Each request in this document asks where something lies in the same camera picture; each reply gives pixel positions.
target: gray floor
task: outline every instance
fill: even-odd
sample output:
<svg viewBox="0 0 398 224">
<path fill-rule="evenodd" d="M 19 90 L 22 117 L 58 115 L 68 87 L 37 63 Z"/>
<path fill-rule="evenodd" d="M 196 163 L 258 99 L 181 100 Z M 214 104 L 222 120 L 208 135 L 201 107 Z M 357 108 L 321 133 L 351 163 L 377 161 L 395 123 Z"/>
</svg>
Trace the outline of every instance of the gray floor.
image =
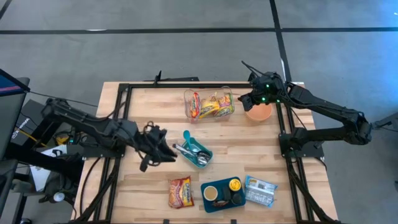
<svg viewBox="0 0 398 224">
<path fill-rule="evenodd" d="M 282 27 L 398 26 L 395 0 L 276 0 Z M 269 1 L 244 0 L 13 0 L 0 30 L 272 27 Z M 363 111 L 369 121 L 398 111 L 398 33 L 284 33 L 294 81 L 313 94 Z M 33 91 L 96 104 L 105 81 L 139 81 L 159 70 L 167 78 L 247 80 L 241 60 L 282 73 L 274 33 L 0 35 L 0 68 L 30 77 Z M 45 98 L 29 96 L 44 102 Z M 87 112 L 95 109 L 75 105 Z M 317 128 L 338 123 L 315 114 Z M 397 133 L 373 132 L 367 146 L 324 145 L 340 220 L 398 220 Z M 9 223 L 16 195 L 0 223 Z M 35 223 L 65 222 L 68 204 L 37 204 L 24 216 Z"/>
</svg>

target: monitor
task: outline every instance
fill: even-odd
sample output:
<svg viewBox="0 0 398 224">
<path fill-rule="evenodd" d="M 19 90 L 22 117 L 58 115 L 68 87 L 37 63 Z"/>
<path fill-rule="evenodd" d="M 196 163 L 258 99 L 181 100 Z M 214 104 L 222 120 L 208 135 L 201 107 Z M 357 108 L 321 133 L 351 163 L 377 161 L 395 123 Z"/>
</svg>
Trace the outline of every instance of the monitor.
<svg viewBox="0 0 398 224">
<path fill-rule="evenodd" d="M 30 88 L 0 69 L 0 96 L 8 96 L 30 91 Z"/>
</svg>

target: clear plastic container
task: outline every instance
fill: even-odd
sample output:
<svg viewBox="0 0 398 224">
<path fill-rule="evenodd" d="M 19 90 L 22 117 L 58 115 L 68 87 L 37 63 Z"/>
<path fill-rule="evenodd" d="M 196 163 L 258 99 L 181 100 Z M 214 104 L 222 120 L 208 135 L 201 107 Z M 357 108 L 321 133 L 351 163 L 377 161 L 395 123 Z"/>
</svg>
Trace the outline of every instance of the clear plastic container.
<svg viewBox="0 0 398 224">
<path fill-rule="evenodd" d="M 199 116 L 197 116 L 196 118 L 193 118 L 191 116 L 190 107 L 191 107 L 192 97 L 193 97 L 194 93 L 199 94 L 199 99 L 201 102 L 203 102 L 203 100 L 209 98 L 211 95 L 215 95 L 217 97 L 217 99 L 224 97 L 224 96 L 230 96 L 231 107 L 229 108 L 230 110 L 228 110 L 228 114 L 218 113 L 215 115 L 214 113 L 212 113 L 212 114 L 209 114 L 208 116 L 205 116 L 204 118 L 199 118 Z M 235 111 L 235 105 L 234 105 L 234 101 L 233 101 L 232 91 L 228 86 L 223 86 L 223 87 L 217 88 L 217 89 L 207 89 L 207 90 L 186 90 L 184 93 L 184 101 L 185 101 L 185 115 L 187 116 L 187 118 L 189 119 L 189 121 L 191 123 L 227 121 L 227 120 L 229 120 L 229 117 L 231 116 L 231 114 L 233 114 Z"/>
</svg>

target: wooden table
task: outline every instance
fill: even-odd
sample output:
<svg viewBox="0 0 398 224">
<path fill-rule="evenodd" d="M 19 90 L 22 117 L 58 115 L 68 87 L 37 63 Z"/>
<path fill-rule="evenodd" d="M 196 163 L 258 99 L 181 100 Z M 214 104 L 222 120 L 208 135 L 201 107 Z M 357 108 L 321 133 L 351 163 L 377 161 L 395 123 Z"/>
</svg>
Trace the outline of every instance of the wooden table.
<svg viewBox="0 0 398 224">
<path fill-rule="evenodd" d="M 97 116 L 106 116 L 114 109 L 119 82 L 106 82 L 103 86 Z M 112 223 L 295 223 L 294 208 L 287 175 L 285 159 L 280 155 L 277 135 L 280 133 L 275 105 L 272 116 L 263 123 L 252 123 L 244 115 L 238 96 L 250 89 L 232 89 L 236 110 L 228 122 L 190 124 L 184 112 L 182 88 L 140 88 L 133 89 L 129 109 L 129 119 L 138 123 L 139 128 L 153 121 L 167 129 L 166 140 L 183 143 L 182 133 L 190 130 L 191 135 L 212 150 L 214 158 L 206 169 L 197 169 L 182 156 L 174 163 L 163 163 L 149 167 L 143 173 L 139 170 L 141 162 L 133 148 L 126 149 L 121 161 L 118 187 L 114 201 Z M 282 107 L 286 130 L 289 130 L 286 110 Z M 308 129 L 314 129 L 311 111 L 295 110 Z M 95 159 L 85 162 L 81 179 Z M 83 206 L 86 208 L 98 192 L 101 172 L 101 159 L 93 169 L 85 188 Z M 310 193 L 319 206 L 337 219 L 335 205 L 324 166 L 312 158 L 303 159 Z M 174 209 L 168 206 L 168 179 L 190 175 L 194 207 Z M 200 192 L 202 183 L 238 176 L 241 180 L 251 175 L 278 185 L 272 208 L 246 202 L 245 206 L 215 213 L 206 213 Z M 81 193 L 80 182 L 78 195 Z M 306 219 L 305 206 L 299 193 L 303 219 Z M 75 207 L 79 211 L 79 199 Z M 108 195 L 104 197 L 101 218 L 105 216 Z"/>
</svg>

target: food package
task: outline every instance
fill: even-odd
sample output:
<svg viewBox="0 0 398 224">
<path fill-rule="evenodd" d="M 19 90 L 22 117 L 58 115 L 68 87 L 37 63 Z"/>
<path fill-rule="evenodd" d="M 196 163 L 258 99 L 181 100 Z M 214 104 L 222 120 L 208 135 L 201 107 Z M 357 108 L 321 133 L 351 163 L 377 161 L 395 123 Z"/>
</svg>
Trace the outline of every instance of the food package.
<svg viewBox="0 0 398 224">
<path fill-rule="evenodd" d="M 191 177 L 169 180 L 169 206 L 183 208 L 193 206 L 191 194 Z"/>
<path fill-rule="evenodd" d="M 270 184 L 247 175 L 244 193 L 245 198 L 246 200 L 257 202 L 271 208 L 274 204 L 274 192 L 276 188 L 278 188 L 278 185 Z"/>
<path fill-rule="evenodd" d="M 200 114 L 200 98 L 197 92 L 193 93 L 191 104 L 190 104 L 190 114 L 192 118 L 196 118 Z"/>
<path fill-rule="evenodd" d="M 201 101 L 201 109 L 200 109 L 199 119 L 205 118 L 208 115 L 213 114 L 215 111 L 218 111 L 220 106 L 218 104 L 216 94 L 217 94 L 217 92 Z"/>
<path fill-rule="evenodd" d="M 234 113 L 232 94 L 228 93 L 217 100 L 220 108 L 214 113 L 214 116 L 220 117 Z"/>
</svg>

